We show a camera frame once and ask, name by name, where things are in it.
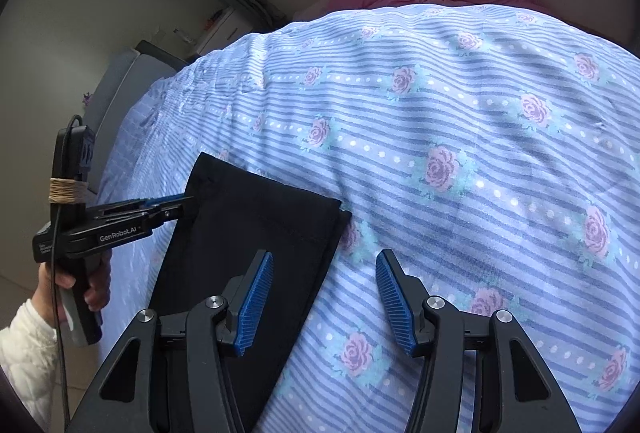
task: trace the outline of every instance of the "black fabric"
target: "black fabric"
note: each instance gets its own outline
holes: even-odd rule
[[[258,249],[273,254],[271,291],[243,357],[227,368],[245,429],[251,430],[289,357],[351,214],[340,201],[286,186],[201,154],[186,187],[198,216],[178,221],[150,307],[184,312],[244,274]],[[184,352],[169,352],[184,365]],[[181,377],[186,369],[176,369]],[[173,381],[184,387],[184,381]]]

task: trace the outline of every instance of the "black cable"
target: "black cable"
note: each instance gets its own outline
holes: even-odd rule
[[[69,121],[69,124],[66,126],[65,135],[62,139],[62,145],[60,147],[60,159],[61,164],[64,168],[66,164],[66,146],[69,140],[69,136],[71,135],[71,130],[73,129],[74,123],[78,121],[78,123],[82,124],[82,118],[78,115],[73,116]],[[58,205],[58,209],[56,211],[56,218],[53,222],[51,222],[53,234],[51,238],[51,304],[53,305],[53,323],[56,329],[56,343],[58,346],[58,365],[60,366],[60,389],[62,391],[62,410],[65,416],[65,430],[69,426],[69,422],[71,421],[71,413],[69,411],[69,395],[68,395],[68,387],[66,385],[66,363],[65,363],[65,347],[62,344],[62,333],[60,330],[60,317],[58,316],[58,288],[56,286],[56,244],[58,241],[58,232],[60,230],[60,213],[61,206]]]

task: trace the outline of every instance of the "bed sheet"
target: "bed sheet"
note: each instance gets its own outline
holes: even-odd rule
[[[206,152],[353,212],[256,431],[404,431],[420,363],[378,297],[390,247],[458,308],[510,310],[601,433],[640,375],[639,76],[620,47],[528,10],[336,12],[156,82],[99,201],[181,192]],[[114,251],[102,357],[146,306],[172,230]],[[462,432],[472,372],[469,357]]]

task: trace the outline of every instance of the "pink rose pattern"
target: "pink rose pattern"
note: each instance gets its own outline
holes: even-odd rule
[[[495,288],[481,288],[476,292],[469,312],[481,316],[490,316],[498,309],[504,308],[506,301]]]
[[[550,112],[543,100],[533,94],[524,94],[520,98],[520,104],[522,104],[522,113],[529,121],[536,123],[542,128],[548,126]]]
[[[470,32],[458,33],[458,46],[463,50],[477,50],[482,47],[482,40]]]
[[[535,23],[536,17],[528,12],[519,12],[516,14],[516,20],[523,23]]]
[[[602,370],[602,374],[593,386],[600,391],[610,391],[619,381],[626,368],[626,348],[619,348],[611,356],[607,366]]]
[[[254,121],[254,126],[252,126],[254,132],[260,132],[260,130],[262,129],[262,127],[264,126],[264,120],[265,120],[265,114],[264,112],[260,112],[258,114],[258,117],[255,118]]]
[[[306,86],[311,86],[313,85],[316,80],[318,79],[318,77],[320,77],[322,74],[322,69],[320,67],[311,67],[308,71],[306,71],[306,75],[305,75],[305,79],[303,80],[303,83]]]
[[[363,27],[360,31],[360,37],[362,39],[373,38],[380,31],[377,27]]]
[[[351,376],[357,377],[373,362],[372,352],[373,347],[367,338],[359,332],[354,332],[344,344],[340,360]]]
[[[424,178],[436,191],[444,192],[453,185],[460,168],[456,157],[454,152],[444,146],[436,146],[429,150]]]
[[[311,126],[311,130],[309,130],[309,135],[308,137],[306,137],[306,142],[308,142],[311,146],[319,148],[329,136],[330,130],[331,128],[329,127],[329,121],[327,121],[325,118],[316,119],[314,121],[314,124]]]
[[[411,84],[415,81],[415,70],[409,67],[400,67],[394,70],[394,82],[391,90],[396,94],[404,94],[411,89]]]
[[[360,232],[356,226],[356,223],[354,223],[352,219],[347,225],[347,228],[342,233],[339,245],[343,251],[349,253],[359,241]]]
[[[590,253],[600,259],[609,252],[609,228],[603,214],[596,206],[587,208],[587,218],[584,221],[584,244]]]
[[[590,81],[597,81],[600,78],[600,68],[598,64],[586,54],[576,54],[574,56],[575,66],[580,76]]]

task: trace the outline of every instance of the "person's hand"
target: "person's hand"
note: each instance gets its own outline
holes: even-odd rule
[[[76,282],[69,273],[56,269],[56,285],[62,288],[72,288]],[[89,310],[98,312],[107,306],[111,297],[111,251],[100,254],[100,267],[89,276],[90,288],[84,293],[84,300]],[[38,288],[33,293],[31,303],[49,326],[54,326],[53,307],[51,303],[51,270],[46,263],[41,263],[38,269]],[[60,322],[66,320],[62,301],[58,298],[58,317]]]

